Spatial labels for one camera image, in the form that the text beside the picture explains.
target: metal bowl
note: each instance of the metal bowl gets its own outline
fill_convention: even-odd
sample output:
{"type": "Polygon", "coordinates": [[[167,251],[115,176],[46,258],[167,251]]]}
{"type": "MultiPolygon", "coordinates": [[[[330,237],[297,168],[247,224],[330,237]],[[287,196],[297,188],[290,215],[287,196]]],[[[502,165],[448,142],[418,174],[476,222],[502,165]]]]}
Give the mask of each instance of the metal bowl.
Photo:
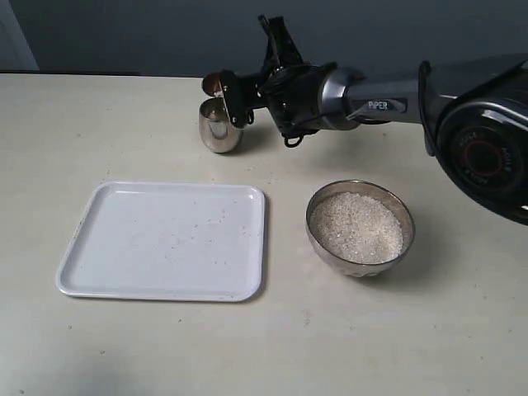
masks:
{"type": "Polygon", "coordinates": [[[201,104],[199,128],[202,141],[213,153],[234,150],[243,136],[243,131],[229,122],[224,99],[221,97],[208,99],[201,104]]]}
{"type": "Polygon", "coordinates": [[[319,191],[313,194],[312,199],[308,203],[305,221],[306,233],[308,234],[309,241],[312,243],[313,249],[318,254],[318,256],[321,257],[321,259],[323,259],[323,261],[329,266],[333,267],[342,274],[355,277],[375,276],[382,271],[388,270],[397,262],[400,262],[413,244],[415,233],[413,217],[407,209],[407,206],[405,206],[405,204],[397,196],[395,196],[392,192],[385,190],[383,187],[377,186],[376,184],[359,180],[335,181],[334,183],[330,183],[319,189],[319,191]],[[402,227],[403,246],[401,252],[396,258],[389,262],[382,262],[380,264],[349,262],[348,260],[340,258],[329,252],[314,237],[314,233],[312,232],[312,227],[310,224],[310,218],[315,208],[327,198],[342,192],[352,192],[362,196],[369,196],[370,198],[381,202],[393,213],[396,219],[398,219],[400,226],[402,227]]]}

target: stainless steel bowl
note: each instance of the stainless steel bowl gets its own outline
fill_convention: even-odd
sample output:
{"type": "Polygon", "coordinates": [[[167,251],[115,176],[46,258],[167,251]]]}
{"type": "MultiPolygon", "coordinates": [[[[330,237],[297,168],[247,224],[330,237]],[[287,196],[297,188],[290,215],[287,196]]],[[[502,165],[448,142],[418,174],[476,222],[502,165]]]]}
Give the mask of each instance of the stainless steel bowl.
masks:
{"type": "Polygon", "coordinates": [[[413,244],[414,240],[414,221],[407,206],[392,192],[385,190],[383,187],[377,186],[376,184],[369,183],[367,181],[359,180],[343,180],[335,181],[330,183],[313,194],[312,199],[308,203],[306,209],[306,233],[308,234],[309,241],[312,243],[313,249],[319,257],[323,259],[329,266],[333,267],[337,271],[344,275],[362,277],[362,276],[375,276],[380,272],[388,270],[394,266],[397,262],[401,261],[407,254],[409,248],[413,244]],[[330,253],[323,245],[314,237],[314,233],[311,229],[310,218],[314,209],[321,202],[327,198],[334,196],[342,192],[352,192],[360,194],[362,196],[369,196],[375,200],[381,202],[387,209],[389,209],[396,219],[398,219],[403,234],[403,246],[399,253],[399,256],[389,262],[382,262],[380,264],[361,264],[358,262],[349,262],[343,258],[340,258],[330,253]]]}
{"type": "Polygon", "coordinates": [[[228,153],[242,140],[243,131],[237,130],[229,122],[221,97],[208,99],[201,104],[199,128],[202,141],[213,153],[228,153]]]}

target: white tray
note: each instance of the white tray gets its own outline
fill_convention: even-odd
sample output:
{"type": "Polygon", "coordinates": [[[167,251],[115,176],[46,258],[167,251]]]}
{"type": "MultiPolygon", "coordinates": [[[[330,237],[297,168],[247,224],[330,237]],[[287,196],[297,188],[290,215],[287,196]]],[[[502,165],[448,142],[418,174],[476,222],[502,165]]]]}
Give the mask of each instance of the white tray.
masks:
{"type": "Polygon", "coordinates": [[[104,184],[56,285],[75,297],[247,299],[261,284],[265,207],[251,186],[104,184]]]}

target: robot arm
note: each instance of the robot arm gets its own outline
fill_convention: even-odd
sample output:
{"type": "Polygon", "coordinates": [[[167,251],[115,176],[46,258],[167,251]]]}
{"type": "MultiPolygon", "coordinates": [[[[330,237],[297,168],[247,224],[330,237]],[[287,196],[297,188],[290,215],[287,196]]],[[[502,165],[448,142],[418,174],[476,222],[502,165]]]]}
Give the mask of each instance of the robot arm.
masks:
{"type": "Polygon", "coordinates": [[[293,148],[319,130],[421,124],[427,152],[461,190],[528,225],[528,54],[367,77],[304,62],[281,17],[259,20],[268,36],[261,72],[224,70],[203,81],[205,93],[223,98],[231,126],[242,129],[266,107],[293,148]]]}

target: metal cup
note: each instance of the metal cup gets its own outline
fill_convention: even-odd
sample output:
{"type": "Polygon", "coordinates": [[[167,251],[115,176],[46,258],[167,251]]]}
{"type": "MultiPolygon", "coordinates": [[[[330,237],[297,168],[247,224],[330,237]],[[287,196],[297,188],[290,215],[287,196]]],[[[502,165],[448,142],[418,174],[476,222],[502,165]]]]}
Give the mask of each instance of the metal cup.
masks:
{"type": "Polygon", "coordinates": [[[229,122],[221,97],[208,99],[201,104],[199,127],[202,141],[213,153],[234,150],[243,136],[243,130],[236,129],[229,122]]]}
{"type": "Polygon", "coordinates": [[[308,203],[308,208],[306,209],[305,225],[309,241],[312,243],[313,249],[317,255],[335,270],[341,272],[344,275],[355,277],[378,275],[380,272],[388,270],[397,262],[401,261],[413,244],[415,232],[413,217],[407,209],[407,206],[405,206],[405,204],[397,196],[395,196],[392,192],[385,190],[383,187],[377,186],[376,184],[359,180],[335,181],[334,183],[330,183],[322,187],[319,191],[313,194],[312,199],[308,203]],[[314,237],[314,234],[312,233],[312,224],[310,224],[310,218],[312,217],[312,213],[314,212],[315,208],[327,198],[342,192],[352,192],[361,196],[369,196],[370,198],[381,202],[393,213],[396,219],[398,219],[398,222],[402,228],[403,246],[396,258],[390,260],[389,262],[382,262],[380,264],[349,262],[348,260],[340,258],[329,252],[314,237]]]}

